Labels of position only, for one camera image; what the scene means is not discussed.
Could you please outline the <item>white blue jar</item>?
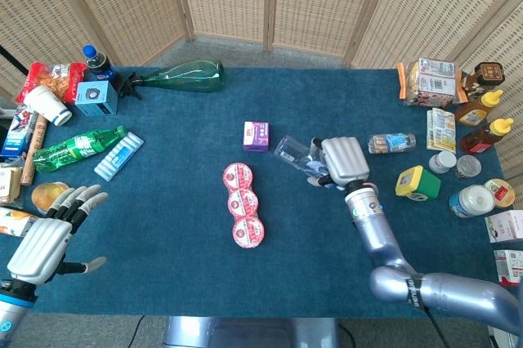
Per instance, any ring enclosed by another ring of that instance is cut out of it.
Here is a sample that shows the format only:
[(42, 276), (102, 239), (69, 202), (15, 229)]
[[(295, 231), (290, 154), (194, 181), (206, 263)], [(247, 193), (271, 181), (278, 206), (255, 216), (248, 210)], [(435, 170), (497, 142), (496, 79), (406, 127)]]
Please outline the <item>white blue jar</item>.
[(450, 211), (460, 218), (484, 215), (494, 205), (494, 196), (483, 185), (468, 186), (449, 198)]

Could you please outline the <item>green box yellow lid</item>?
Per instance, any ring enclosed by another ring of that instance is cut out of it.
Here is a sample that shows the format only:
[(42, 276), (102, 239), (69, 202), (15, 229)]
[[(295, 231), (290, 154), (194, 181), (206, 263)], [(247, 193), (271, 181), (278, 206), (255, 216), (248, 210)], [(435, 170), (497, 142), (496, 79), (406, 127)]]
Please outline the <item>green box yellow lid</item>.
[(396, 182), (395, 192), (416, 202), (436, 199), (440, 193), (441, 180), (421, 165), (403, 171)]

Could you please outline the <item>yellow cardboard box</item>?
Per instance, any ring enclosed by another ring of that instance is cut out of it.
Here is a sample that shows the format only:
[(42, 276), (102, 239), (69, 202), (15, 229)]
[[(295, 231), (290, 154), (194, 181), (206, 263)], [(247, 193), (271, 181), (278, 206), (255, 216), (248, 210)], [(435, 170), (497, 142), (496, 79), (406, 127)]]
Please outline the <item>yellow cardboard box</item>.
[(13, 202), (20, 194), (22, 169), (0, 167), (0, 204)]

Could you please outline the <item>blue table mat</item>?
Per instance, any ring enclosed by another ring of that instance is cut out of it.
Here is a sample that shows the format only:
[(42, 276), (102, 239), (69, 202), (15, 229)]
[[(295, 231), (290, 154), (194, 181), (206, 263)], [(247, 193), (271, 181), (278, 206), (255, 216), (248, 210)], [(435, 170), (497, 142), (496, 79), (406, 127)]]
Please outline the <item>blue table mat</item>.
[[(75, 112), (50, 126), (45, 145), (124, 126), (144, 144), (111, 181), (108, 199), (73, 237), (72, 262), (106, 257), (90, 274), (58, 276), (38, 290), (38, 311), (84, 314), (243, 317), (410, 317), (370, 291), (373, 266), (343, 194), (316, 188), (272, 152), (243, 150), (245, 121), (270, 124), (270, 142), (290, 135), (354, 136), (412, 132), (414, 150), (368, 155), (370, 179), (407, 261), (421, 273), (497, 280), (482, 217), (462, 219), (449, 197), (467, 181), (441, 177), (437, 199), (396, 196), (398, 175), (427, 165), (426, 112), (398, 98), (393, 69), (229, 68), (214, 93), (143, 87), (114, 116)], [(241, 248), (232, 236), (224, 169), (253, 171), (265, 237)]]

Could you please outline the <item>green glass vase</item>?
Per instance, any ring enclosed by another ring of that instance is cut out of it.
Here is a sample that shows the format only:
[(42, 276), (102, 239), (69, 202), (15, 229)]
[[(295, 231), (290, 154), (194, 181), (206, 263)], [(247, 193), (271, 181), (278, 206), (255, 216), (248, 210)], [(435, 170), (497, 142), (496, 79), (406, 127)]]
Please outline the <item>green glass vase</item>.
[(192, 60), (139, 76), (134, 84), (172, 91), (210, 93), (224, 86), (224, 67), (219, 60)]

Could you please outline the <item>purple white small box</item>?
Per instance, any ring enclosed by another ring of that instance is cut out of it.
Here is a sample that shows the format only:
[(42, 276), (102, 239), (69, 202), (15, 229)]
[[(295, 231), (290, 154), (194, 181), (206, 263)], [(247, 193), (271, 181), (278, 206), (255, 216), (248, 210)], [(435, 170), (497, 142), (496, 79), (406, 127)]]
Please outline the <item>purple white small box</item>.
[(244, 122), (243, 150), (267, 152), (270, 145), (270, 127), (267, 122)]

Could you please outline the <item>orange juice carton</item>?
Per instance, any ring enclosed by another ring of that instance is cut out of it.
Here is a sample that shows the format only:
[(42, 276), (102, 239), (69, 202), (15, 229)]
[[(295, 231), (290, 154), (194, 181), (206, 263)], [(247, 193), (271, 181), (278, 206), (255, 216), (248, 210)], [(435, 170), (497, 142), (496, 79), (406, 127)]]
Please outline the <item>orange juice carton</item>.
[(24, 237), (37, 219), (27, 212), (0, 207), (0, 234)]

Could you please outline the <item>clear plastic water bottle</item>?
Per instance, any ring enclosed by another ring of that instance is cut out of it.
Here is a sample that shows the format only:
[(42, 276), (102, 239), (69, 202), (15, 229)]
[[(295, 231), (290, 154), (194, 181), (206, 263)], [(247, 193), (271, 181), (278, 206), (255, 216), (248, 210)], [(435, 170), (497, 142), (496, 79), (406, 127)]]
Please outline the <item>clear plastic water bottle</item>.
[(309, 177), (320, 178), (329, 174), (327, 166), (320, 159), (320, 150), (313, 142), (306, 146), (292, 136), (285, 135), (276, 146), (275, 157)]

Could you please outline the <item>blue toothpaste box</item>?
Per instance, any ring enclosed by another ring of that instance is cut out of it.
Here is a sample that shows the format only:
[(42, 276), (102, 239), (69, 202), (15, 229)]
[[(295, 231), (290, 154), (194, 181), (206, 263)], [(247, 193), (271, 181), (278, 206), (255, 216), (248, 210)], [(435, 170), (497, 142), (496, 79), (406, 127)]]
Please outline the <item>blue toothpaste box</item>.
[(17, 107), (0, 150), (1, 158), (18, 158), (28, 152), (37, 119), (38, 114), (27, 105)]

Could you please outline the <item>silver foil lidded cup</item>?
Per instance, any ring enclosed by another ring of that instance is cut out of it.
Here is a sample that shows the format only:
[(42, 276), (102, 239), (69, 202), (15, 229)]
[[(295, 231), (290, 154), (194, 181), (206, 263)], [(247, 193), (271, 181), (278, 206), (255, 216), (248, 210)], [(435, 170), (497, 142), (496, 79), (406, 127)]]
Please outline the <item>silver foil lidded cup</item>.
[(472, 155), (463, 155), (458, 158), (454, 173), (459, 178), (473, 178), (481, 173), (481, 162)]

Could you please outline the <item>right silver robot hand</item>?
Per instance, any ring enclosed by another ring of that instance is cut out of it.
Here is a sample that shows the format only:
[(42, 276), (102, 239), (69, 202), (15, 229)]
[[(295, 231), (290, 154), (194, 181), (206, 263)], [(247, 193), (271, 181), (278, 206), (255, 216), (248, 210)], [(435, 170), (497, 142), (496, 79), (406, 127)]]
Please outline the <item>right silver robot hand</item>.
[(352, 182), (365, 182), (369, 178), (369, 165), (355, 137), (314, 137), (310, 155), (322, 164), (315, 169), (314, 176), (307, 178), (307, 182), (314, 187), (344, 190)]

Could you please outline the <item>yellow jelly cup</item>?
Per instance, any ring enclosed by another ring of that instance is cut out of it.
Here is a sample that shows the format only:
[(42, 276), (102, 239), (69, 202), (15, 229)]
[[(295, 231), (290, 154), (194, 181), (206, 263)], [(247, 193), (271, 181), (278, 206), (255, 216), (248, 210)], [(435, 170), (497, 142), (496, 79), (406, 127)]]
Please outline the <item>yellow jelly cup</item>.
[(42, 183), (33, 190), (32, 203), (41, 214), (45, 215), (52, 203), (68, 188), (62, 182)]

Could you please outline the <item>light blue speaker box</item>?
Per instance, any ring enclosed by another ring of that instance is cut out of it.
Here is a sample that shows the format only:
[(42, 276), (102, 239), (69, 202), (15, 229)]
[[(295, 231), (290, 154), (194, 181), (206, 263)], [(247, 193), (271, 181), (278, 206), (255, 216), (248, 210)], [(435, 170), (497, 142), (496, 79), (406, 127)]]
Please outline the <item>light blue speaker box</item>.
[(81, 82), (75, 106), (86, 116), (116, 115), (118, 94), (107, 80)]

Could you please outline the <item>black pole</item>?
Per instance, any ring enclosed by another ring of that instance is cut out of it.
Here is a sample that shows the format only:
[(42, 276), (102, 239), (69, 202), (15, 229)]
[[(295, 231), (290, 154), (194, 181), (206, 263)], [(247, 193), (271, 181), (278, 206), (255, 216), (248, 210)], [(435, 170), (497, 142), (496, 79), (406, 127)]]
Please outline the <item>black pole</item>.
[(0, 45), (0, 56), (4, 57), (11, 65), (18, 69), (24, 76), (29, 74), (29, 70), (21, 64), (8, 50)]

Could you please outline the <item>orange edged snack bag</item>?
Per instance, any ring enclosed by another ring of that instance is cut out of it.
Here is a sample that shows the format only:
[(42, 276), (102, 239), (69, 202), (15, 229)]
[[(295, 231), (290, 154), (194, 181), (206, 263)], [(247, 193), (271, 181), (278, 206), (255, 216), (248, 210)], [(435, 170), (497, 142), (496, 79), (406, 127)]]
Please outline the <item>orange edged snack bag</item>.
[(419, 57), (396, 65), (400, 81), (399, 98), (408, 106), (443, 109), (467, 103), (463, 71), (454, 63)]

